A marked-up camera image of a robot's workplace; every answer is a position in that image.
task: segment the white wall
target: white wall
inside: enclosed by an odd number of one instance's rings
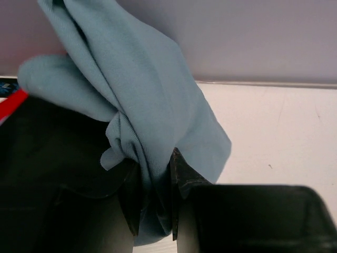
[[[335,0],[118,0],[175,39],[197,79],[337,83]],[[36,0],[1,0],[0,74],[62,47]]]
[[[337,91],[200,85],[233,143],[219,183],[312,187],[337,221]],[[172,237],[135,253],[176,252]]]

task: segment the light blue cloth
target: light blue cloth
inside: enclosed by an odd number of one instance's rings
[[[140,163],[145,198],[136,244],[155,242],[171,231],[166,166],[173,148],[215,182],[231,143],[170,38],[114,0],[39,4],[68,56],[28,60],[19,84],[33,96],[110,122],[111,148],[101,165],[109,170],[126,157]]]

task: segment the towel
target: towel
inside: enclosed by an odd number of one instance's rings
[[[30,95],[109,122],[106,170],[137,161],[144,192],[135,245],[171,232],[170,173],[175,147],[215,182],[231,143],[195,83],[179,46],[114,0],[40,0],[67,55],[23,63],[18,82]]]

